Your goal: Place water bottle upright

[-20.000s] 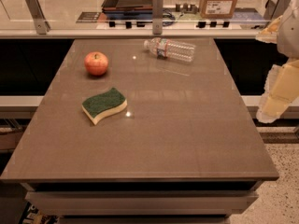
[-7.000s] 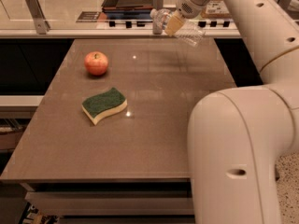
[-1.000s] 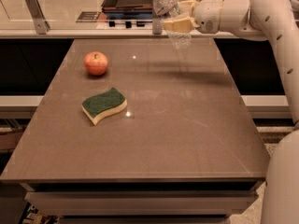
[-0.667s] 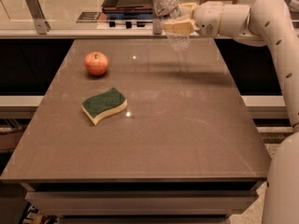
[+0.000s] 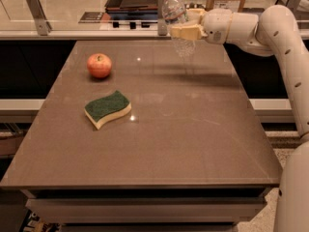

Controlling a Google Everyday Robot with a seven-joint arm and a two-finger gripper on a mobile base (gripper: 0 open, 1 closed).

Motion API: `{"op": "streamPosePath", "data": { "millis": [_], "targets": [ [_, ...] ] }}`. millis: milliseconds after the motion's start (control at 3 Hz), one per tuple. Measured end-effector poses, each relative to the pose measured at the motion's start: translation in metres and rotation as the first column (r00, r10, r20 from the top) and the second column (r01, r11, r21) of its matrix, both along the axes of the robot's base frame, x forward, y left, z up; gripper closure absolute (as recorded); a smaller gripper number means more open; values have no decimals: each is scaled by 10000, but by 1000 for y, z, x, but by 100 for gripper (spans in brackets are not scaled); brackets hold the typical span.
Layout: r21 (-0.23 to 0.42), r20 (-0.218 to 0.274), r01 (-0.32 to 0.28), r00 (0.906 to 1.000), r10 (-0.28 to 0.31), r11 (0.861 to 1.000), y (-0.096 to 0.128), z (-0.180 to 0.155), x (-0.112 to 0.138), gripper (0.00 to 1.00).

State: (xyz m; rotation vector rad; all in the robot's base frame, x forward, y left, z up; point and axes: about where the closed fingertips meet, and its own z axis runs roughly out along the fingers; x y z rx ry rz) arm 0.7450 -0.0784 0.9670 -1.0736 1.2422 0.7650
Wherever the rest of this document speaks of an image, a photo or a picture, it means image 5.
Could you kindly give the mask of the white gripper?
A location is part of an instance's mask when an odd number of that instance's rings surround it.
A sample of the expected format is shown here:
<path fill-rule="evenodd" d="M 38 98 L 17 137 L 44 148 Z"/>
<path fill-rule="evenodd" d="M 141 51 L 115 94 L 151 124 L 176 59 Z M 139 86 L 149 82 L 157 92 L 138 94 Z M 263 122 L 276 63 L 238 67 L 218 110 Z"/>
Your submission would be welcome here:
<path fill-rule="evenodd" d="M 189 9 L 186 12 L 188 22 L 169 26 L 172 38 L 197 41 L 206 37 L 209 44 L 226 42 L 233 14 L 230 10 L 213 9 L 206 12 L 204 9 Z"/>

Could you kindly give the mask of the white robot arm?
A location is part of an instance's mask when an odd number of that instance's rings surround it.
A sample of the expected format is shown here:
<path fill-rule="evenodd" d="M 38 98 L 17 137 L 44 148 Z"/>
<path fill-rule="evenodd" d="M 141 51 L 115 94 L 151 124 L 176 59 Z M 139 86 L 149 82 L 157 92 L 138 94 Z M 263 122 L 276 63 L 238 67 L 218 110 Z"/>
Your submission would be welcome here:
<path fill-rule="evenodd" d="M 187 14 L 187 22 L 168 26 L 171 37 L 234 44 L 247 53 L 276 58 L 302 143 L 282 172 L 273 232 L 309 232 L 309 51 L 295 16 L 281 5 L 260 15 L 228 9 Z"/>

